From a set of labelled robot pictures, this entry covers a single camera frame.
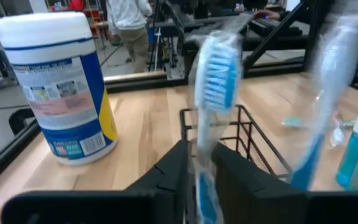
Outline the blue toothbrush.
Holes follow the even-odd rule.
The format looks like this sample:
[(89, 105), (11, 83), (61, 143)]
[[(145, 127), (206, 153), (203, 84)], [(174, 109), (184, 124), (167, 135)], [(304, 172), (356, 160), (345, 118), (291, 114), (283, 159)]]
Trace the blue toothbrush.
[(238, 34), (216, 30), (201, 42), (195, 69), (194, 107), (197, 113), (195, 200), (197, 224), (224, 224), (216, 183), (213, 151), (229, 126), (242, 75)]
[(358, 20), (342, 16), (326, 34), (313, 65), (313, 81), (319, 99), (308, 122), (306, 148), (297, 160), (290, 184), (308, 190), (318, 163), (324, 136), (340, 96), (352, 80), (358, 61)]

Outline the green toothbrush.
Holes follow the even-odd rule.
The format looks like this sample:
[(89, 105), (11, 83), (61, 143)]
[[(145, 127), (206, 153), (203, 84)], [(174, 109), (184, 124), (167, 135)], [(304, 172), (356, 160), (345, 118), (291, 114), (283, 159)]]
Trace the green toothbrush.
[[(324, 126), (327, 127), (343, 127), (343, 128), (351, 128), (355, 125), (356, 121), (344, 121), (341, 118), (331, 118), (328, 123)], [(292, 128), (310, 128), (317, 126), (315, 119), (306, 119), (306, 118), (298, 118), (298, 117), (284, 117), (282, 121), (283, 126), (292, 127)]]

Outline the person's hand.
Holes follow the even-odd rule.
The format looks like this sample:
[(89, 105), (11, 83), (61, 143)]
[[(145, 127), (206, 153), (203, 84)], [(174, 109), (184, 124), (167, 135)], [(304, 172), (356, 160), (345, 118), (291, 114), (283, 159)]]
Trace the person's hand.
[(259, 9), (253, 14), (254, 19), (272, 19), (279, 21), (280, 20), (280, 14), (275, 11), (271, 11), (268, 9)]

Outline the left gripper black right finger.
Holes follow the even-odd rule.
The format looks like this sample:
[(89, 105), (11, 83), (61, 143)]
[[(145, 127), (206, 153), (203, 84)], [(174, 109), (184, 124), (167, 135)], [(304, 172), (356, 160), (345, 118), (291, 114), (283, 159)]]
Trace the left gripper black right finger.
[(241, 189), (249, 192), (299, 192), (220, 142), (214, 149), (213, 161), (217, 166), (216, 188), (219, 192)]

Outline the black desk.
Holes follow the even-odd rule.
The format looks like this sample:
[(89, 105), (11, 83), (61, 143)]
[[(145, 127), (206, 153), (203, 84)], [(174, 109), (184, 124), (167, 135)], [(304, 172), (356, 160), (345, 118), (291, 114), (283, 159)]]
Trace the black desk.
[[(213, 28), (220, 28), (223, 22), (231, 20), (235, 16), (226, 16), (226, 17), (212, 17), (208, 19), (190, 19), (187, 24), (184, 24), (184, 33), (188, 35), (193, 30), (198, 30), (200, 27), (212, 26)], [(267, 50), (294, 50), (294, 49), (306, 49), (308, 34), (310, 26), (308, 24), (295, 21), (291, 26), (297, 26), (302, 31), (303, 34), (300, 36), (291, 36), (284, 37), (279, 36), (278, 39), (271, 45), (268, 46)], [(157, 22), (155, 24), (157, 30), (160, 29), (163, 37), (178, 37), (179, 30), (176, 27), (173, 21), (170, 22)], [(245, 51), (255, 50), (265, 39), (264, 36), (261, 36), (250, 28), (244, 28), (242, 30), (242, 35), (244, 36), (244, 46)]]

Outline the black frame clamp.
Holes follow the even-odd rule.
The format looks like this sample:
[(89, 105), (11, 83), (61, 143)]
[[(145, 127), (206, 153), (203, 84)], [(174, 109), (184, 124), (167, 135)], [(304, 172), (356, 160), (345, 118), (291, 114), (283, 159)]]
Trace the black frame clamp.
[(10, 115), (8, 123), (15, 136), (27, 126), (25, 121), (29, 118), (34, 118), (34, 113), (30, 108), (19, 109)]

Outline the black keyboard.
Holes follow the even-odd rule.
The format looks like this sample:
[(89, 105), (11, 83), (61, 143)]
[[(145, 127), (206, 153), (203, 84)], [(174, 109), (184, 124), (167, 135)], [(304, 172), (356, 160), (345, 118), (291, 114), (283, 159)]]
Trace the black keyboard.
[[(254, 19), (249, 22), (249, 27), (255, 33), (261, 36), (268, 36), (280, 25), (279, 21), (271, 19)], [(303, 31), (297, 26), (290, 26), (280, 33), (280, 36), (291, 37), (300, 36)]]

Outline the white blue wipes canister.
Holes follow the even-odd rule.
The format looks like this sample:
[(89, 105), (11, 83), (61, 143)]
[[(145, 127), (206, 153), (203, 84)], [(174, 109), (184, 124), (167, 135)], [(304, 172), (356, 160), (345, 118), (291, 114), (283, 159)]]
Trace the white blue wipes canister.
[(83, 13), (2, 17), (0, 43), (60, 163), (87, 164), (114, 149), (116, 125)]

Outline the person standing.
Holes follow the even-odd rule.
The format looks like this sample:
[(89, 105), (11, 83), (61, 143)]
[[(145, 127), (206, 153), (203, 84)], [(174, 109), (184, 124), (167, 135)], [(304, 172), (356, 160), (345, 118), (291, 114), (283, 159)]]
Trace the person standing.
[(109, 31), (118, 35), (134, 63), (143, 73), (149, 61), (147, 18), (153, 14), (148, 0), (106, 0)]

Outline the red storage shelf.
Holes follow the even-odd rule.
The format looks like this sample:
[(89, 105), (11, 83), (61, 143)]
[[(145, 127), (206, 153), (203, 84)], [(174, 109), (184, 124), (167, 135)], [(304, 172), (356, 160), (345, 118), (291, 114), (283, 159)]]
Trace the red storage shelf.
[(79, 11), (86, 17), (100, 19), (104, 15), (100, 0), (46, 0), (50, 11)]

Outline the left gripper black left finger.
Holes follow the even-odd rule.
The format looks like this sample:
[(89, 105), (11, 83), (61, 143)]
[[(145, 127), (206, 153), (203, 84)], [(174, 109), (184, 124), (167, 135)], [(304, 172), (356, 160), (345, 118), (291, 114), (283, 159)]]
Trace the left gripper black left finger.
[(183, 190), (187, 178), (188, 144), (187, 140), (179, 140), (158, 162), (128, 186), (126, 190)]

